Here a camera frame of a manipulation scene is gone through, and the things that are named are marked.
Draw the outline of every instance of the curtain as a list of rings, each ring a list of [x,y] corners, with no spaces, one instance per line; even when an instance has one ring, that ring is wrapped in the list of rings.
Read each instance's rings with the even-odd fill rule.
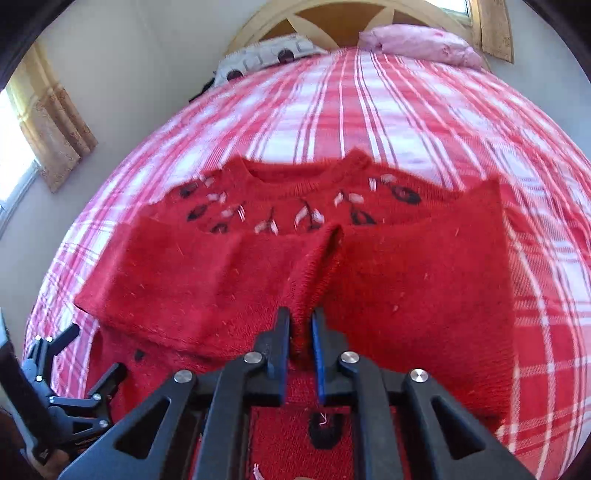
[[[7,94],[49,189],[56,192],[97,141],[57,81],[39,41],[25,54]]]
[[[472,17],[475,12],[479,17],[474,22],[480,28],[482,51],[501,60],[515,63],[511,22],[505,0],[470,0]]]

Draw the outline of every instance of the red and white checkered blanket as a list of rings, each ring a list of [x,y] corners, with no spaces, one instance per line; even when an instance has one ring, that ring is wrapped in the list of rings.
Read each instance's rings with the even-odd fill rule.
[[[591,430],[591,164],[488,73],[353,49],[209,92],[137,147],[72,224],[25,351],[37,334],[80,325],[52,380],[60,395],[84,396],[98,323],[72,302],[117,223],[234,154],[304,163],[353,147],[449,189],[501,177],[517,328],[511,414],[497,435],[538,478],[558,478]]]

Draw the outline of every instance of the knitted sweater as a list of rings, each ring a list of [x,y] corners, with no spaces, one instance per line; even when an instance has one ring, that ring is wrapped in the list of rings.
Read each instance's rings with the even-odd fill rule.
[[[350,476],[348,424],[330,451],[306,435],[319,304],[355,351],[424,368],[491,428],[504,418],[514,319],[498,183],[448,192],[356,150],[301,166],[234,158],[119,225],[76,298],[101,324],[89,385],[124,361],[124,414],[174,371],[249,351],[287,306],[288,407],[253,415],[251,462],[271,479]]]

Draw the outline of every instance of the silver bolt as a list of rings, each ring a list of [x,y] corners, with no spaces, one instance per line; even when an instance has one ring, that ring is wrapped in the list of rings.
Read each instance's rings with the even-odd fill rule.
[[[429,380],[429,374],[422,368],[415,368],[410,372],[410,378],[413,382],[425,383],[427,380]]]
[[[262,355],[259,352],[248,352],[244,356],[244,361],[247,364],[257,364],[262,361]]]
[[[189,370],[179,370],[174,374],[176,383],[187,383],[193,379],[193,374]]]
[[[356,364],[359,362],[359,354],[357,352],[343,352],[340,354],[340,359],[346,364]]]

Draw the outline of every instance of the sweater neckline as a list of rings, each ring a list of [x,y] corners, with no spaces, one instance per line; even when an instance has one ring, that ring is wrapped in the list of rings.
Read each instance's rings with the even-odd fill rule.
[[[351,150],[342,160],[312,164],[262,163],[234,157],[224,166],[235,187],[258,198],[305,196],[338,184],[365,169],[371,158],[359,149]]]

